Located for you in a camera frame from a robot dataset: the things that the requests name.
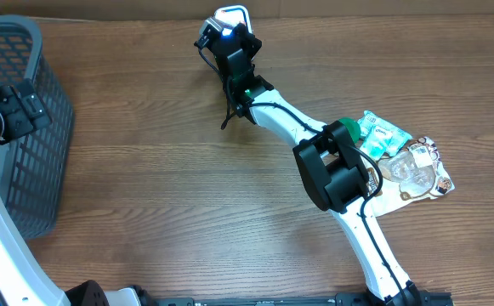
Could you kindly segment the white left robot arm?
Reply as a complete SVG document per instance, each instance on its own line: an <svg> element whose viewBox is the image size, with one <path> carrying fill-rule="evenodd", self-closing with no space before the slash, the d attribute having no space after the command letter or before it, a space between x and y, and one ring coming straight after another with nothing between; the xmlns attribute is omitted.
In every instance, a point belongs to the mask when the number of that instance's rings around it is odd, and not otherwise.
<svg viewBox="0 0 494 306"><path fill-rule="evenodd" d="M0 87L0 145L50 123L31 80ZM60 289L32 255L0 196L0 305L141 306L141 302L131 287L106 292L93 280L67 291Z"/></svg>

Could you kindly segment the cream brown snack pouch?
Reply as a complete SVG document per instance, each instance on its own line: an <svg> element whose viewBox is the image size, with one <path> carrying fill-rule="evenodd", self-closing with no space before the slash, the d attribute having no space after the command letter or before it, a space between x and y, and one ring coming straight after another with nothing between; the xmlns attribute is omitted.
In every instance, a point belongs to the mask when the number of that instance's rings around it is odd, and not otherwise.
<svg viewBox="0 0 494 306"><path fill-rule="evenodd" d="M416 201L435 200L455 189L436 143L427 136L411 142L395 156L381 158L377 165L383 188L370 201L377 217Z"/></svg>

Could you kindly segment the small teal tissue pack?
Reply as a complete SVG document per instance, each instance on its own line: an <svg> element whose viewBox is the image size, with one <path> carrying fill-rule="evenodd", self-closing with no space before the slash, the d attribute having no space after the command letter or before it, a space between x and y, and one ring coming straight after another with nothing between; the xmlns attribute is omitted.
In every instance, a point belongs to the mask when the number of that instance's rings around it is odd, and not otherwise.
<svg viewBox="0 0 494 306"><path fill-rule="evenodd" d="M392 137L391 131L374 125L364 138L360 150L374 161L378 161L388 149Z"/></svg>

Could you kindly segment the teal snack packet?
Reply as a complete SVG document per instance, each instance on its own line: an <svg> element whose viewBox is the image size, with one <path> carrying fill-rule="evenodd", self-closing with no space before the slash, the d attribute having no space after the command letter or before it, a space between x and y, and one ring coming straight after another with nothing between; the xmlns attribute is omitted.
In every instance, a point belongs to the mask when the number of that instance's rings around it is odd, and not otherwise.
<svg viewBox="0 0 494 306"><path fill-rule="evenodd" d="M364 116L357 122L360 126L362 140L366 139L374 126L379 126L392 133L389 146L385 151L389 156L395 156L409 140L412 140L412 136L408 132L394 125L394 123L377 116L370 110L365 110Z"/></svg>

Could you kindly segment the green lid seasoning jar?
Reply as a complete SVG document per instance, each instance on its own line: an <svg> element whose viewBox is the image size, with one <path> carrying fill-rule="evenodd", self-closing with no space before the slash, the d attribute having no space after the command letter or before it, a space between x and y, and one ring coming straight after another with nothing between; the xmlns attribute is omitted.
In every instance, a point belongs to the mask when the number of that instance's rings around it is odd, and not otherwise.
<svg viewBox="0 0 494 306"><path fill-rule="evenodd" d="M349 117L340 118L338 121L347 128L352 141L357 143L361 138L361 128L358 122Z"/></svg>

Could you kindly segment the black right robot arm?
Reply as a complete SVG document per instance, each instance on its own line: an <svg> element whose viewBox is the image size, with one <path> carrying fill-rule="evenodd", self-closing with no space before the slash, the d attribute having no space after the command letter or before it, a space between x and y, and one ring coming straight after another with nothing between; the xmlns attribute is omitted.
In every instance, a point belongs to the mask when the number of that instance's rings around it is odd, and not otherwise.
<svg viewBox="0 0 494 306"><path fill-rule="evenodd" d="M209 17L199 34L195 45L213 54L208 65L223 84L226 117L245 117L292 147L306 193L338 221L360 262L369 304L421 304L419 290L397 263L371 208L380 189L368 187L366 165L374 161L356 147L357 138L343 122L325 124L306 116L255 75L252 59L262 43L246 25L230 28Z"/></svg>

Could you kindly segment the small orange carton box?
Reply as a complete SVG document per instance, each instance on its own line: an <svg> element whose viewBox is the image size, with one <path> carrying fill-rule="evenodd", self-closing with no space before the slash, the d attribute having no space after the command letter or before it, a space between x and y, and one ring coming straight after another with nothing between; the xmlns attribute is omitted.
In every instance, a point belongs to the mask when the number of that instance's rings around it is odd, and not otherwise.
<svg viewBox="0 0 494 306"><path fill-rule="evenodd" d="M231 28L235 28L239 24L246 24L244 14L240 10L224 11L219 18L224 23L229 24Z"/></svg>

